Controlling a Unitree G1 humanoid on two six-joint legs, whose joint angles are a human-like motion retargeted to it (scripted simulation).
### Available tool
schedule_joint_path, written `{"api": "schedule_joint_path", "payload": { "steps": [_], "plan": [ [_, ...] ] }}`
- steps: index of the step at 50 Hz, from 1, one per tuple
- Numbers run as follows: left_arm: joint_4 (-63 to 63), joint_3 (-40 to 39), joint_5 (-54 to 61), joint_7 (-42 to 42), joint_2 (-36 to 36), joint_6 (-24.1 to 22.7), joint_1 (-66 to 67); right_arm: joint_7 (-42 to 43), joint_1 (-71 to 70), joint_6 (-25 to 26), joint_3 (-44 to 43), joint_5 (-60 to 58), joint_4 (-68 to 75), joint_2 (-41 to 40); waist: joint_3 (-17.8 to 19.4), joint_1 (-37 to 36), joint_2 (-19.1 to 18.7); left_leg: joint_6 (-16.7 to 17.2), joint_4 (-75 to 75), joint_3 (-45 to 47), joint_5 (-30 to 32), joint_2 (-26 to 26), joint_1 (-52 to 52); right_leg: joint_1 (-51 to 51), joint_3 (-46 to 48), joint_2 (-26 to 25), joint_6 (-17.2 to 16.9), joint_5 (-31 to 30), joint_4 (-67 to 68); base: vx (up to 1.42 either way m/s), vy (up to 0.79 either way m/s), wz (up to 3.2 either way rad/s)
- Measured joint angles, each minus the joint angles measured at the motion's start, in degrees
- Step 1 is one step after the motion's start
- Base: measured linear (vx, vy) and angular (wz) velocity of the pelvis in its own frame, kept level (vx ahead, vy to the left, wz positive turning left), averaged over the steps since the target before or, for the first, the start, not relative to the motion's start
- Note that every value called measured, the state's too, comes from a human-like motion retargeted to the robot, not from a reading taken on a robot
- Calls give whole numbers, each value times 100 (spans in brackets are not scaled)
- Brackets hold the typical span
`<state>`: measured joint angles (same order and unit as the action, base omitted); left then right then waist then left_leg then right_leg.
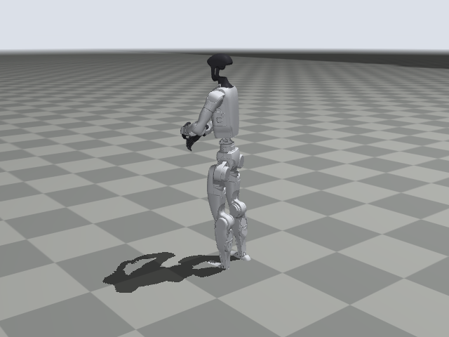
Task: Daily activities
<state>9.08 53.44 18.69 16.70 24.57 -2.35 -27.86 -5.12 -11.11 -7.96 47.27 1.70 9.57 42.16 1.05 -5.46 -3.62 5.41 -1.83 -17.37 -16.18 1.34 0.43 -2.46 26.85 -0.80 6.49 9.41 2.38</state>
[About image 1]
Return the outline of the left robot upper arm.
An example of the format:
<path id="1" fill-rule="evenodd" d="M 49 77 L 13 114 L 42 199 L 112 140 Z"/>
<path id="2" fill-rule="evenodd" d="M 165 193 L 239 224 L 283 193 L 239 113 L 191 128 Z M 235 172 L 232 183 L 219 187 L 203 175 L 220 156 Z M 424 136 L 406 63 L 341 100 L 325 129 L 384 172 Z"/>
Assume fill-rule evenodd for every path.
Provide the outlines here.
<path id="1" fill-rule="evenodd" d="M 208 94 L 196 127 L 192 131 L 193 133 L 202 136 L 206 132 L 206 124 L 209 122 L 215 110 L 221 106 L 224 96 L 225 94 L 221 91 L 211 91 Z"/>

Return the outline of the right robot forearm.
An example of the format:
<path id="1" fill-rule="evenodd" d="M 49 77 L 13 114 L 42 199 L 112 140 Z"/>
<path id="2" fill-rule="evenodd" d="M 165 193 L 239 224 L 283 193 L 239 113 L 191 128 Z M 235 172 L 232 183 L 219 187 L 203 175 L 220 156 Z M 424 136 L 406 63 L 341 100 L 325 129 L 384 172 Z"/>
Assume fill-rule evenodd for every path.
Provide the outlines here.
<path id="1" fill-rule="evenodd" d="M 212 125 L 212 121 L 210 121 L 209 123 L 207 123 L 206 125 L 209 125 L 209 128 L 206 130 L 205 134 L 208 135 L 213 131 L 213 125 Z"/>

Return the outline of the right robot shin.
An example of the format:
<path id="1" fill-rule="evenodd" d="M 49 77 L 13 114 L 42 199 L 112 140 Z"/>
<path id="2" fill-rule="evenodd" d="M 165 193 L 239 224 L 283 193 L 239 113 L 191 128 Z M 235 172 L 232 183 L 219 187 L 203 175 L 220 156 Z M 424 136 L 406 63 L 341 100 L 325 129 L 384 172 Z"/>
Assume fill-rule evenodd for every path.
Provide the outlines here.
<path id="1" fill-rule="evenodd" d="M 243 203 L 243 202 L 242 202 Z M 236 237 L 236 247 L 238 249 L 238 256 L 242 257 L 243 253 L 246 254 L 246 235 L 247 235 L 247 227 L 248 227 L 248 219 L 246 215 L 246 205 L 245 213 L 241 217 L 233 217 L 231 213 L 229 213 L 234 218 L 234 225 L 232 227 L 234 236 Z M 240 252 L 240 253 L 239 253 Z"/>

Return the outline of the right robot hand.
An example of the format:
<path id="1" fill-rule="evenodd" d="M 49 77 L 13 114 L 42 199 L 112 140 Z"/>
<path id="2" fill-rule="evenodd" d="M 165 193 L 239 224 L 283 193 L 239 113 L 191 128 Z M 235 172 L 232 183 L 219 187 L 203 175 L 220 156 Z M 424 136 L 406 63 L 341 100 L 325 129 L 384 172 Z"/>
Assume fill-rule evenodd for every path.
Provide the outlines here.
<path id="1" fill-rule="evenodd" d="M 209 125 L 206 125 L 206 130 L 209 128 Z M 206 136 L 206 134 L 203 134 L 202 136 Z M 200 138 L 201 136 L 190 136 L 188 138 L 190 138 L 191 140 L 186 140 L 187 141 L 187 148 L 191 151 L 191 147 L 192 145 Z"/>

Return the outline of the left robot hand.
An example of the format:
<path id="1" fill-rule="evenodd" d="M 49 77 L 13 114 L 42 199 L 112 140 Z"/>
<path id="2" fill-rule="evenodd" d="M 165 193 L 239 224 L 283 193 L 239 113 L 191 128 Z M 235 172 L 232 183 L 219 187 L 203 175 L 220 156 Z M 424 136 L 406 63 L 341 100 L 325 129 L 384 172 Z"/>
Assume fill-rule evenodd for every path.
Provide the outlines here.
<path id="1" fill-rule="evenodd" d="M 184 126 L 191 124 L 191 122 L 187 122 Z M 180 130 L 181 131 L 181 130 Z M 190 138 L 186 138 L 186 135 L 182 134 L 182 137 L 186 140 L 191 140 Z"/>

